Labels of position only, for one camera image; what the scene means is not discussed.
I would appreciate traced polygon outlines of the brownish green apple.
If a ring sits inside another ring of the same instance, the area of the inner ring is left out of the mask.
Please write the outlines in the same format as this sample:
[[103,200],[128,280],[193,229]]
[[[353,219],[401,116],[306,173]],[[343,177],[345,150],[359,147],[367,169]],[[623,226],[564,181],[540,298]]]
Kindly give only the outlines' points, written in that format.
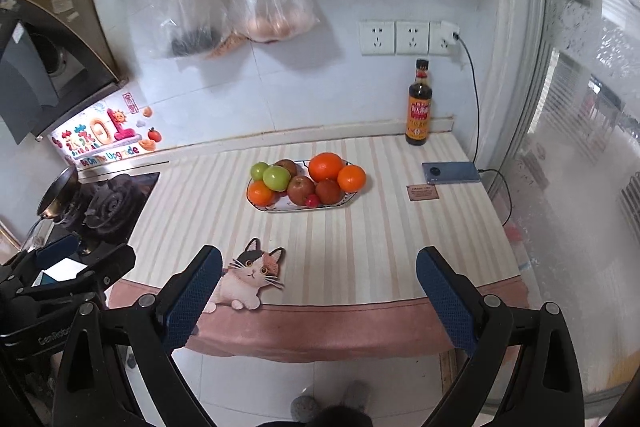
[[276,162],[276,166],[284,168],[292,178],[298,175],[297,165],[291,159],[281,159]]

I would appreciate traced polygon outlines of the orange on plate left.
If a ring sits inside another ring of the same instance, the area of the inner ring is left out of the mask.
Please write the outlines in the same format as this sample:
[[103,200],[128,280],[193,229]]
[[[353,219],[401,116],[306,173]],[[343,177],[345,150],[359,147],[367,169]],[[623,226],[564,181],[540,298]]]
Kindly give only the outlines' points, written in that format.
[[262,180],[252,181],[248,184],[246,198],[256,207],[269,207],[277,199],[276,193]]

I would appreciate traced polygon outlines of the white wall socket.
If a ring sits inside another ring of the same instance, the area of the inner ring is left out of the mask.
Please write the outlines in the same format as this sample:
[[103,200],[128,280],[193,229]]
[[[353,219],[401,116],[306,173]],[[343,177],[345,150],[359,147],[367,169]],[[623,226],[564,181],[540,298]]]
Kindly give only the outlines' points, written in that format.
[[362,20],[358,23],[362,55],[394,55],[395,23],[392,20]]
[[430,23],[396,20],[395,38],[397,55],[425,55],[430,41]]

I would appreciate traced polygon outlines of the colourful wall sticker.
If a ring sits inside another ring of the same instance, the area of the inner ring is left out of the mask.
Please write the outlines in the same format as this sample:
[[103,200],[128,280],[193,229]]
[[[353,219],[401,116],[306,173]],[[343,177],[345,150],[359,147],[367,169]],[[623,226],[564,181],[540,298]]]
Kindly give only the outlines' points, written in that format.
[[55,128],[49,141],[78,169],[151,154],[168,144],[160,115],[131,90],[92,104]]

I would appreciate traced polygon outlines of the white wall socket left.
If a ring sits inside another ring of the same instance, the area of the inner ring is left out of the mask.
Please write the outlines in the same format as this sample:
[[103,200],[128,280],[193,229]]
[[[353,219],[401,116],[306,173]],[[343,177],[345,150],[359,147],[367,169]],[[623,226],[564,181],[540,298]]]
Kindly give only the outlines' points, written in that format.
[[392,20],[362,20],[358,23],[362,55],[394,55],[395,23]]

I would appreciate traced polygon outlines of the small orange fruit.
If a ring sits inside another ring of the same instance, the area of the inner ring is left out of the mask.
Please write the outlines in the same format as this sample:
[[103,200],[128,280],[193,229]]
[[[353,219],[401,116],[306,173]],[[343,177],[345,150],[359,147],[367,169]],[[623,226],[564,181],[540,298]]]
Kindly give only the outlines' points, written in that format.
[[345,193],[357,193],[367,184],[367,173],[357,165],[346,165],[337,176],[337,183]]

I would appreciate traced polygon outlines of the blue smartphone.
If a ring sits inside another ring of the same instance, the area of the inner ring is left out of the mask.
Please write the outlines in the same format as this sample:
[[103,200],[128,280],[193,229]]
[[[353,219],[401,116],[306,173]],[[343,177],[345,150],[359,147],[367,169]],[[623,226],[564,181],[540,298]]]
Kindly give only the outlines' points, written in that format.
[[480,173],[472,161],[424,162],[422,170],[427,184],[480,183]]

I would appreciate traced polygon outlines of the small red tomato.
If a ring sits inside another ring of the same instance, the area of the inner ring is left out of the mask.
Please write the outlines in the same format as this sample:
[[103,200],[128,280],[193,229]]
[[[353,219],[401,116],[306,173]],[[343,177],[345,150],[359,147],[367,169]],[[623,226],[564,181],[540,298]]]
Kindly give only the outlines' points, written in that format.
[[307,208],[318,208],[320,205],[320,199],[316,194],[310,194],[305,202],[305,206]]

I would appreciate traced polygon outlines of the brown label card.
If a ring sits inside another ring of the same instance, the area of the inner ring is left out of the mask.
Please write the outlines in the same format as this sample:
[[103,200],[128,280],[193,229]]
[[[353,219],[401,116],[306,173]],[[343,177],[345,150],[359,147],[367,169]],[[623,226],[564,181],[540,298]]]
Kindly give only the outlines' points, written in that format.
[[432,184],[408,185],[407,192],[410,202],[425,202],[439,199],[437,187]]

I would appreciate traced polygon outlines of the orange with stem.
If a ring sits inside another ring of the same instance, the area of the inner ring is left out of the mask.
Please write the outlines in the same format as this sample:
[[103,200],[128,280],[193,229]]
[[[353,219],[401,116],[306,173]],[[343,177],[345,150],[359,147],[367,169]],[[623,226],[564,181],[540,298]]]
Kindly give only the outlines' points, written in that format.
[[314,182],[337,180],[340,171],[345,167],[344,160],[335,153],[320,153],[308,162],[308,174]]

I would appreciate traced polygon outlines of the dark soy sauce bottle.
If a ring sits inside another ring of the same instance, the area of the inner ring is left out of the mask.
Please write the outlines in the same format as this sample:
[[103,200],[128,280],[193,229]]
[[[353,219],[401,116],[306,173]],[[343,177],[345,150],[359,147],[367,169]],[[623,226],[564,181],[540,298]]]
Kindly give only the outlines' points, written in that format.
[[423,145],[430,133],[433,90],[428,80],[430,62],[416,61],[416,77],[408,89],[408,110],[405,138],[414,146]]

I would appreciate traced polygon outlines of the plastic bag dark contents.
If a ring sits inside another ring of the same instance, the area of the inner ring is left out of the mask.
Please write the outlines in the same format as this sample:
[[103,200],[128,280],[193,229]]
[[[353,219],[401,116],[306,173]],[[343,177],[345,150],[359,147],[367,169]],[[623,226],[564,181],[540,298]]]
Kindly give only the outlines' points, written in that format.
[[214,52],[230,34],[224,0],[149,0],[152,50],[183,58]]

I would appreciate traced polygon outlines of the large red apple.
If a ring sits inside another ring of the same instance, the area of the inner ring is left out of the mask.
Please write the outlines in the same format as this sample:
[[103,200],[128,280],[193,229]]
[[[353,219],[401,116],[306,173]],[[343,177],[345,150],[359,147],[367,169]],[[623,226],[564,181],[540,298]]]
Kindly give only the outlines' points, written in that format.
[[305,207],[307,197],[314,194],[315,189],[316,184],[308,176],[294,176],[288,184],[286,194],[293,204]]

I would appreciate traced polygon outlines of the black frying pan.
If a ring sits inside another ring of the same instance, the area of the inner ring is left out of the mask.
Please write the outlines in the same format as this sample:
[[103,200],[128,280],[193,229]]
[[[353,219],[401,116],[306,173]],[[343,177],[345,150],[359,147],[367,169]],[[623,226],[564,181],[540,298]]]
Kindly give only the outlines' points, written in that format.
[[20,251],[24,251],[29,239],[42,221],[53,220],[65,211],[79,191],[79,187],[77,167],[70,165],[60,173],[42,196],[37,209],[38,219],[29,229],[26,239],[20,246]]

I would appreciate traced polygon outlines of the dark orange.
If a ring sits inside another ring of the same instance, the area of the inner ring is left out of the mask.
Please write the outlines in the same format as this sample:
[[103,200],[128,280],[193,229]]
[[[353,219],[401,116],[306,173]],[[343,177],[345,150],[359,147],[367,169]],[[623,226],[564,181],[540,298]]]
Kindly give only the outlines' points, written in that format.
[[316,195],[322,205],[336,205],[344,197],[344,192],[335,180],[326,179],[316,184]]

